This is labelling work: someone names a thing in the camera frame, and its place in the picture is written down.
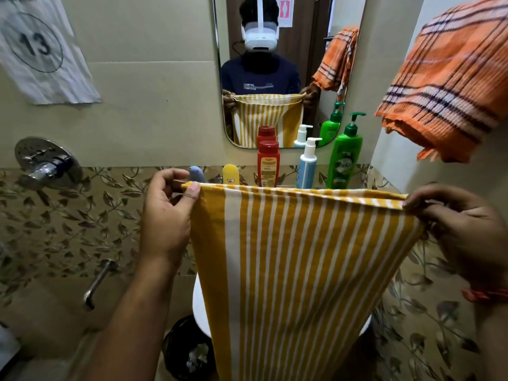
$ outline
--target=mirror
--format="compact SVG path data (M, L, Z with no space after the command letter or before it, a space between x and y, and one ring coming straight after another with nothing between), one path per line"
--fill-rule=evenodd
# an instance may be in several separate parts
M365 2L214 0L224 130L233 144L257 148L258 134L275 136L281 148L335 139L350 121L342 112Z

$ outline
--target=person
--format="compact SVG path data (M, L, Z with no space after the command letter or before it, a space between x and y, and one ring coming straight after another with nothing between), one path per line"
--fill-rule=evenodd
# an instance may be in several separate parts
M200 186L191 183L177 204L175 179L185 170L157 172L148 188L134 279L101 334L85 381L153 381L173 281L189 241L191 211ZM508 288L508 229L488 203L463 189L432 184L411 194L405 208L427 222L457 272L477 289ZM488 380L508 374L508 302L476 304L478 341Z
M240 5L242 26L257 22L257 0L244 0ZM263 0L263 19L278 25L277 0ZM317 87L301 88L300 75L295 64L270 52L245 52L228 60L220 68L224 108L231 112L237 102L232 97L248 94L305 94L304 106L310 108L318 96Z

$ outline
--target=yellow bottle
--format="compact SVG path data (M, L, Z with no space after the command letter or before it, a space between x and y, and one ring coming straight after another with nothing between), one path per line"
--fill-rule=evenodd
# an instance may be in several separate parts
M237 166L225 165L223 168L223 184L240 185L240 171Z

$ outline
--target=red bottle cap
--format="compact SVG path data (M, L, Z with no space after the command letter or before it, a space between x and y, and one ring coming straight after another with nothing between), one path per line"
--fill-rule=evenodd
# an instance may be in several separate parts
M275 136L275 127L270 125L262 125L257 130L258 136Z
M259 142L259 152L265 154L276 154L279 152L279 142L275 140L263 140Z

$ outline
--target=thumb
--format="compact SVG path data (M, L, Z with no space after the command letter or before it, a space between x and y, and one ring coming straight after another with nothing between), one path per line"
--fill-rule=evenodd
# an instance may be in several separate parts
M457 211L439 204L420 206L412 212L426 222L435 222L447 229L453 228L461 216Z
M182 211L184 214L190 216L194 203L196 203L199 198L200 189L201 186L198 182L192 182L187 187L187 190L183 193L182 198L175 205L175 207Z

